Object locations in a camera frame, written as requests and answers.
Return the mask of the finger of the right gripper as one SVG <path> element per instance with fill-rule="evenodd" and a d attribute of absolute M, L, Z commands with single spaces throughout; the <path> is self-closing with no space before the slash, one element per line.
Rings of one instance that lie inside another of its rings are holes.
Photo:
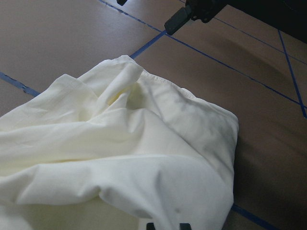
<path fill-rule="evenodd" d="M 126 2 L 127 0 L 117 0 L 117 4 L 119 4 L 120 6 L 123 6 Z"/>

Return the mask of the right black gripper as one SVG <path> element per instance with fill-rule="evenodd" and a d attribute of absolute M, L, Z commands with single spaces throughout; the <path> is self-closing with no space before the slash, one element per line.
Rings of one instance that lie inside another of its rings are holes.
<path fill-rule="evenodd" d="M 173 35 L 190 19 L 208 23 L 227 5 L 227 2 L 227 0 L 187 0 L 185 7 L 180 8 L 165 22 L 166 33 Z"/>

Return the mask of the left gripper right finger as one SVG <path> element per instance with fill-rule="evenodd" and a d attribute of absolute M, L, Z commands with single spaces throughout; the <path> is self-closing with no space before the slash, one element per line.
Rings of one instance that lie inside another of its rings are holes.
<path fill-rule="evenodd" d="M 180 230 L 191 230 L 191 225 L 189 223 L 180 223 L 179 229 Z"/>

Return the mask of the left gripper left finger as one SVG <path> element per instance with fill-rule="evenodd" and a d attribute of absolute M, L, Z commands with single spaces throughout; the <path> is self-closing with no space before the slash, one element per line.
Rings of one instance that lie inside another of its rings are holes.
<path fill-rule="evenodd" d="M 146 224 L 146 230 L 155 230 L 154 223 L 150 222 Z"/>

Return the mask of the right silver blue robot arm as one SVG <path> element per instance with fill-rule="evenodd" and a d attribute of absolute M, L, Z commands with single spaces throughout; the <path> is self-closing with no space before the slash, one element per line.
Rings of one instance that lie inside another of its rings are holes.
<path fill-rule="evenodd" d="M 307 42 L 307 2 L 305 0 L 187 0 L 164 27 L 173 35 L 188 21 L 208 23 L 230 5 L 286 34 Z"/>

